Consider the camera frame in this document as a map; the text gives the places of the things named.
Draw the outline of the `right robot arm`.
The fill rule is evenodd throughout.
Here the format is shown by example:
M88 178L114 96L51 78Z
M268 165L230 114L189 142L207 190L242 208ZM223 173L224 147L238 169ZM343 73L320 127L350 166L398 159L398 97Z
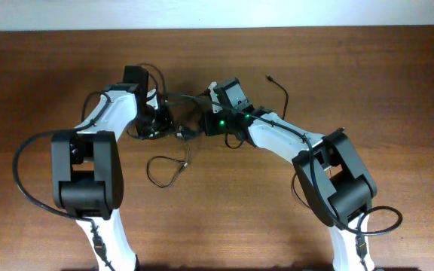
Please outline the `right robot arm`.
M329 229L333 268L373 270L367 229L377 186L344 131L308 132L255 108L236 78L212 82L207 92L212 107L201 120L206 135L233 135L291 163L307 205Z

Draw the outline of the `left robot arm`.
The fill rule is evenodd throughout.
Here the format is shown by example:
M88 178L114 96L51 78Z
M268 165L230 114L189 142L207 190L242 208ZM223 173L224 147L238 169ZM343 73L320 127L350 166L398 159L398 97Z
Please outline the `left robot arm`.
M146 141L174 130L164 81L150 63L127 65L123 78L100 91L100 101L81 123L51 139L53 200L84 231L97 270L139 270L139 258L121 221L124 177L118 139Z

